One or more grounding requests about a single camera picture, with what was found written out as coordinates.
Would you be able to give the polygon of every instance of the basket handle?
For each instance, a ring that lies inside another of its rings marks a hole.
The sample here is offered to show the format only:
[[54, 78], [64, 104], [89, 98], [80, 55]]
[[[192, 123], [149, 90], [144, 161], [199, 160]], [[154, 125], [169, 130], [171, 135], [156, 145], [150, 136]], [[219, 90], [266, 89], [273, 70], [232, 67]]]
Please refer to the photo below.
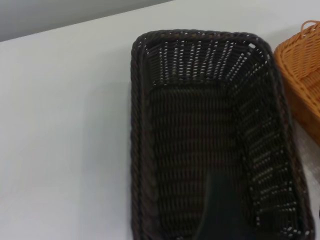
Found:
[[304, 37], [303, 31], [304, 31], [305, 25], [308, 24], [308, 23], [314, 23], [313, 29], [312, 29], [312, 30], [314, 30], [314, 29], [316, 29], [316, 25], [317, 25], [318, 23], [320, 23], [320, 21], [317, 21], [317, 20], [305, 21], [305, 22], [302, 24], [302, 26], [301, 26], [301, 32], [300, 32], [300, 37], [301, 37], [301, 38]]

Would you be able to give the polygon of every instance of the rattan weave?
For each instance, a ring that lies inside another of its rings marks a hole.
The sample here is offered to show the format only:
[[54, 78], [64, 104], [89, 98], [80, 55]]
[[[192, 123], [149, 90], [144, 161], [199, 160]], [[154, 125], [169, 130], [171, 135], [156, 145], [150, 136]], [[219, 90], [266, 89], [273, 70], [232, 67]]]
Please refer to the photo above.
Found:
[[306, 21], [274, 55], [294, 118], [320, 145], [320, 22]]
[[255, 231], [313, 240], [269, 45], [248, 33], [161, 30], [138, 37], [131, 53], [134, 240], [194, 238], [212, 170], [229, 177]]

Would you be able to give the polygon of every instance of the orange wicker basket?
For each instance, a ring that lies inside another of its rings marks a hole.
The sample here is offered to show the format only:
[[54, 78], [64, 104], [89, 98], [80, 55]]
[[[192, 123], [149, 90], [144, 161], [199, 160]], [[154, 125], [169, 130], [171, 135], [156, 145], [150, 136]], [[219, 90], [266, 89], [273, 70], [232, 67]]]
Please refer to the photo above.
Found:
[[294, 118], [320, 145], [320, 21], [306, 21], [274, 55]]

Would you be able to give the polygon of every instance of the white table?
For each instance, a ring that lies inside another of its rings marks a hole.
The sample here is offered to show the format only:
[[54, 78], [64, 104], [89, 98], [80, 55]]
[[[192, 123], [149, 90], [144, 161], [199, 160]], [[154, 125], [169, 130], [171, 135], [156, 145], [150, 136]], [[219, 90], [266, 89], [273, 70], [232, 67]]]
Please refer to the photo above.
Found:
[[[130, 60], [160, 29], [251, 32], [274, 49], [319, 0], [175, 0], [0, 42], [0, 239], [129, 240]], [[320, 149], [298, 127], [320, 232]]]

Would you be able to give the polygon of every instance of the dark brown wicker basket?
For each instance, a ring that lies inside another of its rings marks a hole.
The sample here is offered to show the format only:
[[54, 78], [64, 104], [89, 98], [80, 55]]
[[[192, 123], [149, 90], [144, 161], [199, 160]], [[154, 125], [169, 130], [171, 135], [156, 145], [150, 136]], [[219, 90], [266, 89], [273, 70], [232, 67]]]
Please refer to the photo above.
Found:
[[233, 182], [258, 233], [313, 240], [269, 45], [248, 33], [161, 30], [140, 36], [131, 54], [133, 238], [192, 239], [215, 170]]

